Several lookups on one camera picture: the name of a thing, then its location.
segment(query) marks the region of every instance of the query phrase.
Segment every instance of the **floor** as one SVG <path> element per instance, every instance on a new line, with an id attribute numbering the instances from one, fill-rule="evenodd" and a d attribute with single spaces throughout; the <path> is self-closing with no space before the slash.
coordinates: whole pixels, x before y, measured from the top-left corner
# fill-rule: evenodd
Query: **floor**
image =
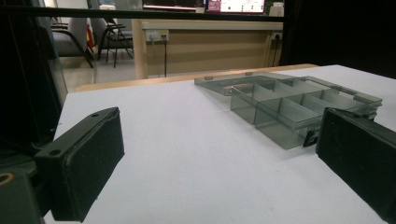
<path id="1" fill-rule="evenodd" d="M 68 92 L 74 92 L 79 86 L 93 83 L 136 79 L 134 60 L 125 50 L 118 52 L 116 67 L 113 67 L 114 54 L 111 52 L 108 62 L 106 62 L 106 53 L 103 52 L 100 61 L 92 62 L 93 68 L 90 68 L 83 57 L 62 57 L 60 62 Z"/>

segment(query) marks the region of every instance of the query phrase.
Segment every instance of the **white table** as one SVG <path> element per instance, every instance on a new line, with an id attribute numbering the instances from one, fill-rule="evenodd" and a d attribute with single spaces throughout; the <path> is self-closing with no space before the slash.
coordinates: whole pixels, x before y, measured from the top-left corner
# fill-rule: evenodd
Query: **white table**
<path id="1" fill-rule="evenodd" d="M 382 98 L 375 121 L 396 130 L 394 79 L 339 65 L 278 73 Z M 84 224 L 384 223 L 315 146 L 282 149 L 229 101 L 193 80 L 68 94 L 56 135 L 118 106 L 126 153 Z"/>

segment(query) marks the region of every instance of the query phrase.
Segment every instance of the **computer monitor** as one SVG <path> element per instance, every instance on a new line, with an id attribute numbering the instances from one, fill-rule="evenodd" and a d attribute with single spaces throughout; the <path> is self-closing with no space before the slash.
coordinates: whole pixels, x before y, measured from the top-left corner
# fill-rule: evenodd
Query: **computer monitor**
<path id="1" fill-rule="evenodd" d="M 262 14 L 265 0 L 206 0 L 208 13 Z"/>

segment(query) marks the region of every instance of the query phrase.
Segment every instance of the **clear plastic organizer box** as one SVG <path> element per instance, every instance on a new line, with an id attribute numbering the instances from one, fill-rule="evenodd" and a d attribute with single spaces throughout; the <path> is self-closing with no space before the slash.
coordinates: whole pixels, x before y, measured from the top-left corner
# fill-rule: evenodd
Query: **clear plastic organizer box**
<path id="1" fill-rule="evenodd" d="M 197 78 L 195 84 L 231 95 L 231 110 L 285 149 L 316 143 L 324 109 L 374 119 L 382 100 L 315 77 L 258 74 Z"/>

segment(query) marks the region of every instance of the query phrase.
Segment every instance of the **wall outlet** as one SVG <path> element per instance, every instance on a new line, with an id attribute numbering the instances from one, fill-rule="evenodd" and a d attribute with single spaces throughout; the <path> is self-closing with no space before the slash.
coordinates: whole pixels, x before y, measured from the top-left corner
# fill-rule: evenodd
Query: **wall outlet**
<path id="1" fill-rule="evenodd" d="M 278 39 L 281 40 L 282 39 L 282 34 L 281 32 L 274 32 L 273 35 L 271 36 L 272 40 L 276 40 L 276 37 L 278 36 Z"/>
<path id="2" fill-rule="evenodd" d="M 169 30 L 146 30 L 146 41 L 163 41 L 163 36 L 169 41 Z"/>

